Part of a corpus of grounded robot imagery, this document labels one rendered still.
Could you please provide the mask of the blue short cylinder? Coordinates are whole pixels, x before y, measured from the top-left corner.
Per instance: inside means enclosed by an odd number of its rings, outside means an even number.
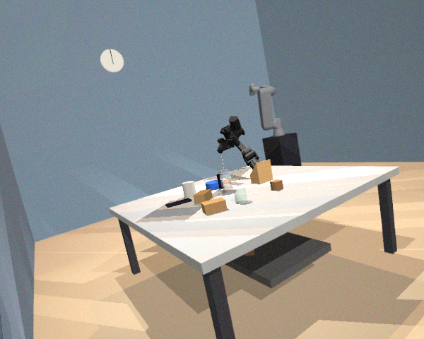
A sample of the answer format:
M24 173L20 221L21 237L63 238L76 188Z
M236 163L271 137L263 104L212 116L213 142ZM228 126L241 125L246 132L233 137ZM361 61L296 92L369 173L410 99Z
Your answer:
M206 182L206 190L207 189L211 189L211 190L219 189L218 180Z

